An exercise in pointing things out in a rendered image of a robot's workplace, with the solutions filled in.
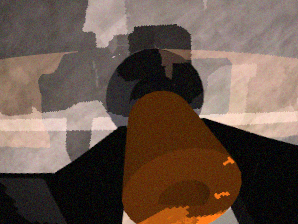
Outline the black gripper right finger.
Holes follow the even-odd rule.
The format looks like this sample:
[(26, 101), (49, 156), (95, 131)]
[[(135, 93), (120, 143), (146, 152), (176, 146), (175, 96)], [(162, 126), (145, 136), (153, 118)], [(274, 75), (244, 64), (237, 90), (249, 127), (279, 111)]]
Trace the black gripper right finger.
[(201, 119), (241, 171), (238, 224), (298, 224), (298, 145)]

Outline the orange knob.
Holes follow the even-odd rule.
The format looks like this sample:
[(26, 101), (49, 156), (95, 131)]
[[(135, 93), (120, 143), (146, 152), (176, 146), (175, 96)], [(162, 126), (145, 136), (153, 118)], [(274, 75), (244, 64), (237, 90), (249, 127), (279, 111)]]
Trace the orange knob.
[(241, 171), (184, 97), (146, 93), (129, 112), (121, 201), (136, 224), (209, 224), (233, 205)]

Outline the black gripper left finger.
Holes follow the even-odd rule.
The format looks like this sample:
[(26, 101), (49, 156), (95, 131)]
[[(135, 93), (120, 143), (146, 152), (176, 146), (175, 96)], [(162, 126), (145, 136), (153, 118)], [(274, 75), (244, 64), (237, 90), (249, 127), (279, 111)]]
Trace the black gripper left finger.
[(0, 173), (0, 224), (122, 224), (126, 127), (55, 173)]

